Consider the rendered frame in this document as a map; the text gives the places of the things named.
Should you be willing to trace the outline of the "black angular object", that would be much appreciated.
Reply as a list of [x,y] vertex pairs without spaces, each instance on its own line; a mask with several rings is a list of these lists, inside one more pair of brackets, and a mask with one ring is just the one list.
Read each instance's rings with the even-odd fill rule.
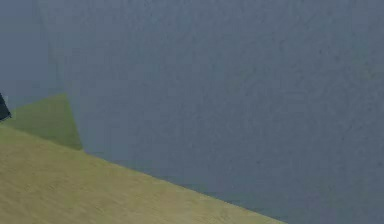
[[6,105],[2,94],[0,93],[0,121],[4,121],[11,117],[12,117],[12,114]]

